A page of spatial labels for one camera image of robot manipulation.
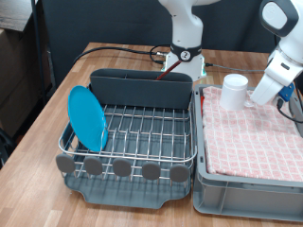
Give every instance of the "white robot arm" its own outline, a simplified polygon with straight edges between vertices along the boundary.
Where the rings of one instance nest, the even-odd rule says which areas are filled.
[[[169,11],[172,19],[171,52],[167,55],[166,69],[177,61],[182,63],[173,72],[185,73],[195,81],[201,77],[203,56],[201,41],[203,23],[193,15],[193,6],[209,5],[220,0],[159,0]]]
[[[281,38],[251,99],[264,105],[303,72],[303,1],[264,0],[260,20]]]

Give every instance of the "table surface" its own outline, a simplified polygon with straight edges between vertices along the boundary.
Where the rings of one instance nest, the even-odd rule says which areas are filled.
[[[149,51],[150,46],[123,46]],[[268,54],[204,50],[206,62],[264,69]],[[82,57],[71,69],[30,130],[0,171],[0,226],[302,226],[300,223],[254,218],[231,218],[198,213],[192,193],[182,200],[168,201],[159,210],[86,203],[82,194],[68,189],[57,169],[61,153],[58,139],[68,121],[66,102],[75,85],[87,85],[90,74],[99,68],[159,70],[161,65],[147,55],[104,50]],[[222,84],[229,70],[208,67],[208,76],[196,83]],[[256,86],[261,73],[242,73],[249,86]]]
[[[31,12],[31,0],[0,0],[0,27],[24,31]]]

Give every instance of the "gray plastic bin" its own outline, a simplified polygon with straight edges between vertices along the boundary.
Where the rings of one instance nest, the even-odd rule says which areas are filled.
[[[210,85],[197,85],[194,93],[194,143],[198,148],[193,188],[195,209],[205,214],[303,221],[303,183],[207,173],[200,101],[207,86]],[[299,102],[294,96],[290,108],[297,120],[303,120]],[[302,125],[297,127],[303,135]]]

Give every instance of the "dish towel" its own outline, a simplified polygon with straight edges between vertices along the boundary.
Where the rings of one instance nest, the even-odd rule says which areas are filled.
[[[303,182],[303,138],[272,101],[231,112],[220,106],[221,89],[203,92],[208,173]],[[291,116],[288,103],[282,111]]]

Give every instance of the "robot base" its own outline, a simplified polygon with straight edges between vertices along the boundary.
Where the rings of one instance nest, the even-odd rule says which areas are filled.
[[[170,68],[177,61],[179,61],[178,57],[170,52],[166,58],[164,71]],[[175,69],[173,69],[172,72],[187,74],[192,78],[193,81],[205,78],[205,58],[203,55],[198,55],[190,62],[182,62]]]

